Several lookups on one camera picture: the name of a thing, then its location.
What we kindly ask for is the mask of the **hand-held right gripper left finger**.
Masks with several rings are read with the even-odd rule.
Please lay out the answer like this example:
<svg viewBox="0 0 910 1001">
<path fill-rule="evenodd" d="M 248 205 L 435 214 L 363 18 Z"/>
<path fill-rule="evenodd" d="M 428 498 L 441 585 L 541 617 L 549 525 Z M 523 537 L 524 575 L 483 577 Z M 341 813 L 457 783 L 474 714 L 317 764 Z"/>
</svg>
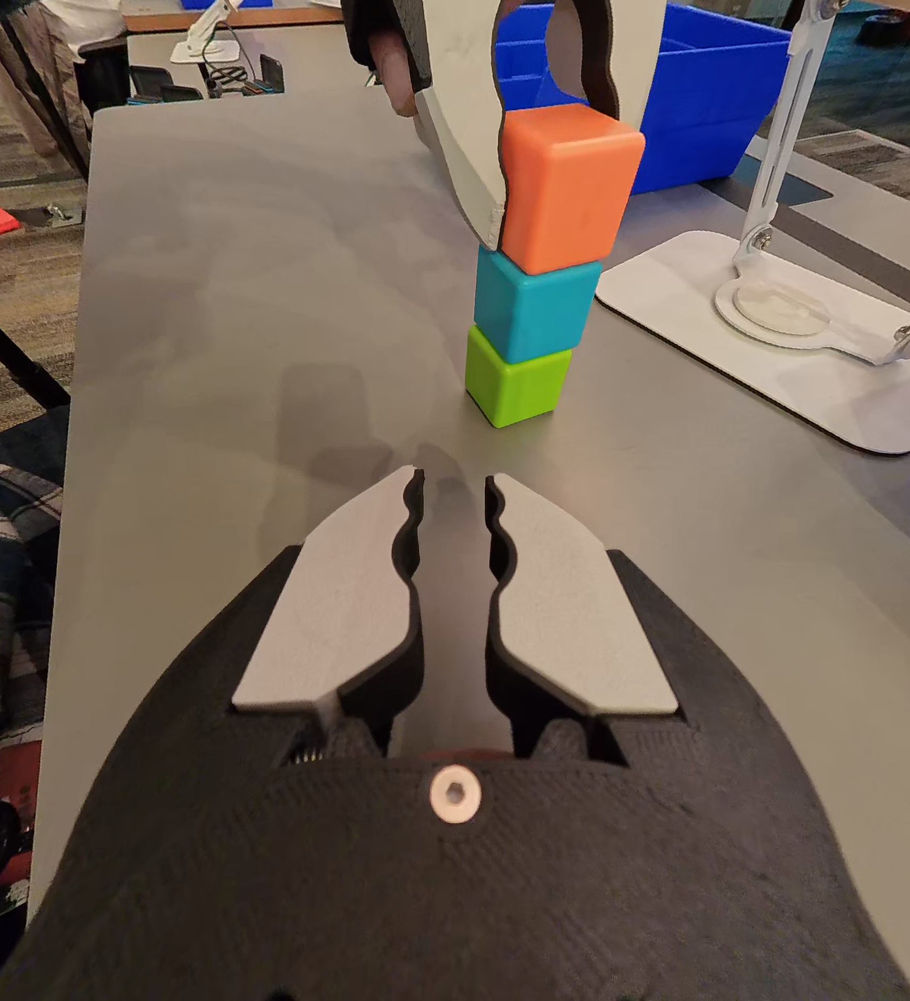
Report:
<svg viewBox="0 0 910 1001">
<path fill-rule="evenodd" d="M 403 466 L 306 536 L 238 683 L 239 713 L 300 714 L 329 735 L 361 721 L 387 756 L 423 685 L 418 530 L 423 469 Z"/>
</svg>

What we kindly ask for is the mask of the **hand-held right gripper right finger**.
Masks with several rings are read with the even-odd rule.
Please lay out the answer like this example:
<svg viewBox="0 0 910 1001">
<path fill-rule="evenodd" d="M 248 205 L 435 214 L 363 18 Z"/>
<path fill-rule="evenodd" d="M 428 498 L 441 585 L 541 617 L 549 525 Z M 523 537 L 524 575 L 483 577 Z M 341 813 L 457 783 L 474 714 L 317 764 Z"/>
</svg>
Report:
<svg viewBox="0 0 910 1001">
<path fill-rule="evenodd" d="M 614 719 L 671 721 L 679 702 L 604 544 L 561 507 L 504 472 L 485 482 L 495 579 L 487 694 L 518 759 L 548 725 L 576 723 L 593 759 L 621 759 Z"/>
</svg>

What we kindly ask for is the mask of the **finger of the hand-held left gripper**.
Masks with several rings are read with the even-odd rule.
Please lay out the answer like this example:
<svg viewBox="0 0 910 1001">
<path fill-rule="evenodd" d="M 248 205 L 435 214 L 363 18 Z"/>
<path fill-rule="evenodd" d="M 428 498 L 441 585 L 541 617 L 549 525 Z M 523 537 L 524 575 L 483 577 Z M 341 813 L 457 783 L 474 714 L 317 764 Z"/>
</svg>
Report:
<svg viewBox="0 0 910 1001">
<path fill-rule="evenodd" d="M 665 1 L 556 1 L 552 77 L 558 89 L 639 130 L 665 12 Z"/>
<path fill-rule="evenodd" d="M 431 81 L 415 97 L 422 138 L 478 241 L 498 248 L 507 201 L 504 107 L 494 68 L 498 1 L 422 3 Z"/>
</svg>

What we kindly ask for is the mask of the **blue plastic bin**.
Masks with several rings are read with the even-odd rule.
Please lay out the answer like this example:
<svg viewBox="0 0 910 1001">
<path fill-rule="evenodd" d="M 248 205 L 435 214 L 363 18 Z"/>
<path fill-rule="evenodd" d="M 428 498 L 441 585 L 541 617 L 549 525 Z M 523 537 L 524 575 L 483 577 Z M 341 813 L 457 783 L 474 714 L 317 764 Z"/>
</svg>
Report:
<svg viewBox="0 0 910 1001">
<path fill-rule="evenodd" d="M 553 3 L 524 3 L 497 28 L 497 81 L 507 110 L 573 103 L 548 65 Z M 729 176 L 776 104 L 788 32 L 668 3 L 641 132 L 634 195 Z"/>
</svg>

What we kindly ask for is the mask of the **orange cube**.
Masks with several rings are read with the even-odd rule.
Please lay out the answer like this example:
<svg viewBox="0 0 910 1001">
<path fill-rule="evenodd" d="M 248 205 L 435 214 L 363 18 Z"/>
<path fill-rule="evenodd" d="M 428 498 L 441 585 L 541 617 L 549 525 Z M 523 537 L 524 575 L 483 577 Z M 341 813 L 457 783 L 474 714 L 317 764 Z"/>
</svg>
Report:
<svg viewBox="0 0 910 1001">
<path fill-rule="evenodd" d="M 640 131 L 584 104 L 508 112 L 500 251 L 529 275 L 607 257 L 644 149 Z"/>
</svg>

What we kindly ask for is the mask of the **green cube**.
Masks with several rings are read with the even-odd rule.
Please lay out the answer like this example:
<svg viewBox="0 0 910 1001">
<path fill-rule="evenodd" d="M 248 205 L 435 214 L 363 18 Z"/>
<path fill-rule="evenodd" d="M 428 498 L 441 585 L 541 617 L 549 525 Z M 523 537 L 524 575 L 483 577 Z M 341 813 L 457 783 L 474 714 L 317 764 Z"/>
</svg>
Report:
<svg viewBox="0 0 910 1001">
<path fill-rule="evenodd" d="M 473 324 L 467 335 L 464 384 L 467 394 L 496 429 L 543 416 L 558 405 L 572 351 L 507 362 Z"/>
</svg>

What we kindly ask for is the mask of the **teal cube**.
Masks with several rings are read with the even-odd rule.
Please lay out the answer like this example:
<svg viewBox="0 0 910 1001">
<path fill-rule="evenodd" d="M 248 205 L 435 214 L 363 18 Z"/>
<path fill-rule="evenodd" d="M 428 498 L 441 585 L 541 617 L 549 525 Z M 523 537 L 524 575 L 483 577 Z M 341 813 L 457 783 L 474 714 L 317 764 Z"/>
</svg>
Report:
<svg viewBox="0 0 910 1001">
<path fill-rule="evenodd" d="M 474 324 L 510 364 L 571 350 L 600 275 L 599 262 L 530 275 L 501 252 L 479 247 Z"/>
</svg>

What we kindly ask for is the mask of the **white desk stand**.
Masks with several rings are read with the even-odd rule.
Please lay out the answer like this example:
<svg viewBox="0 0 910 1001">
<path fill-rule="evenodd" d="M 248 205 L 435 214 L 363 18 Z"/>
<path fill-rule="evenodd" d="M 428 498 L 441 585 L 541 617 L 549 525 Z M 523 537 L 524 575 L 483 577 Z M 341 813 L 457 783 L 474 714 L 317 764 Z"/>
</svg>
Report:
<svg viewBox="0 0 910 1001">
<path fill-rule="evenodd" d="M 202 66 L 235 63 L 241 55 L 240 43 L 236 39 L 216 41 L 215 35 L 221 25 L 228 25 L 229 17 L 241 5 L 242 1 L 212 2 L 191 25 L 186 37 L 175 45 L 171 62 L 178 65 Z"/>
</svg>

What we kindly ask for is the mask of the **grey desk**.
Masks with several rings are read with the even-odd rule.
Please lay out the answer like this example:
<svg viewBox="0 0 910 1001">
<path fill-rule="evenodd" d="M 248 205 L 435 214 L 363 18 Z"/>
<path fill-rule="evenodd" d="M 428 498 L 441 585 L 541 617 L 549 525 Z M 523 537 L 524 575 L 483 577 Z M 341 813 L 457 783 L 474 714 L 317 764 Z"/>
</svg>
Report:
<svg viewBox="0 0 910 1001">
<path fill-rule="evenodd" d="M 476 240 L 361 84 L 95 122 L 29 917 L 161 672 L 285 546 L 426 472 L 426 679 L 395 751 L 510 749 L 484 481 L 630 557 L 808 770 L 910 979 L 910 455 L 873 457 L 594 307 L 549 417 L 464 391 Z"/>
</svg>

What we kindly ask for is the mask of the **person's left hand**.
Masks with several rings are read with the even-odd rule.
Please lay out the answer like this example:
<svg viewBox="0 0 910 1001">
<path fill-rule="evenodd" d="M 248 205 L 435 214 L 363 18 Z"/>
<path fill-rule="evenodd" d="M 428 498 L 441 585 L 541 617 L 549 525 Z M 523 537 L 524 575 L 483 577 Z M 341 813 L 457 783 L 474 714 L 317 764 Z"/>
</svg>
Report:
<svg viewBox="0 0 910 1001">
<path fill-rule="evenodd" d="M 375 71 L 394 112 L 404 118 L 418 114 L 405 42 L 393 29 L 371 33 L 369 49 Z"/>
</svg>

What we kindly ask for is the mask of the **grey table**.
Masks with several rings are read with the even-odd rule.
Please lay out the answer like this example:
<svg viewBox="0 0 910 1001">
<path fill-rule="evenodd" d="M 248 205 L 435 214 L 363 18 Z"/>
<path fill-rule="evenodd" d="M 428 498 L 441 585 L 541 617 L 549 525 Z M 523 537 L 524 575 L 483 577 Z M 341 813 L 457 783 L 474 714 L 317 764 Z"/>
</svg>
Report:
<svg viewBox="0 0 910 1001">
<path fill-rule="evenodd" d="M 369 72 L 351 58 L 344 26 L 340 23 L 236 27 L 234 35 L 242 48 L 239 64 L 246 68 L 254 66 L 253 76 L 259 77 L 261 54 L 278 60 L 282 64 L 289 93 L 338 87 L 361 88 L 369 76 Z M 204 98 L 208 98 L 204 78 L 196 66 L 171 63 L 172 51 L 184 36 L 184 32 L 130 35 L 130 63 L 164 68 L 170 72 L 175 84 L 193 86 Z"/>
</svg>

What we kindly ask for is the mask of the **white stand with wooden board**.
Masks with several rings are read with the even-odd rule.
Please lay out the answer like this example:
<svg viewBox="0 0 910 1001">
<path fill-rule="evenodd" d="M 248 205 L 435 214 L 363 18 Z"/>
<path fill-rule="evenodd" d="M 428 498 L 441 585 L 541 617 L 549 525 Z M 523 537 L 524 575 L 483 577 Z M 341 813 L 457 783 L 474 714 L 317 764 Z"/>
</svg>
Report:
<svg viewBox="0 0 910 1001">
<path fill-rule="evenodd" d="M 768 251 L 778 195 L 844 2 L 805 2 L 737 244 L 687 231 L 609 269 L 596 297 L 838 440 L 910 454 L 910 312 Z"/>
</svg>

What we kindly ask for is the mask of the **person's plaid shirt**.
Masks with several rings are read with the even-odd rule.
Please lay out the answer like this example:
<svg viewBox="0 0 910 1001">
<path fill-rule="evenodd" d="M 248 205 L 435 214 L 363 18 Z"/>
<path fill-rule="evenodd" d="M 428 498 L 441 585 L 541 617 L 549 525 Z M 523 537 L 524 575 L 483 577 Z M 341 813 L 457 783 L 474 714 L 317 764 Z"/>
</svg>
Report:
<svg viewBox="0 0 910 1001">
<path fill-rule="evenodd" d="M 0 435 L 0 732 L 44 714 L 65 447 Z"/>
</svg>

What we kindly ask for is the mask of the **black chair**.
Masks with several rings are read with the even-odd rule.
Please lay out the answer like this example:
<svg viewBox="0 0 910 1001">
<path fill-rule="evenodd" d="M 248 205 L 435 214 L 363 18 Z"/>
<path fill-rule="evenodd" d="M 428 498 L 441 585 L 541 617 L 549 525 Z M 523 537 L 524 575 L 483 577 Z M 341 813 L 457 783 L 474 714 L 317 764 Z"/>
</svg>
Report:
<svg viewBox="0 0 910 1001">
<path fill-rule="evenodd" d="M 0 364 L 13 382 L 46 410 L 67 407 L 70 394 L 0 328 Z"/>
</svg>

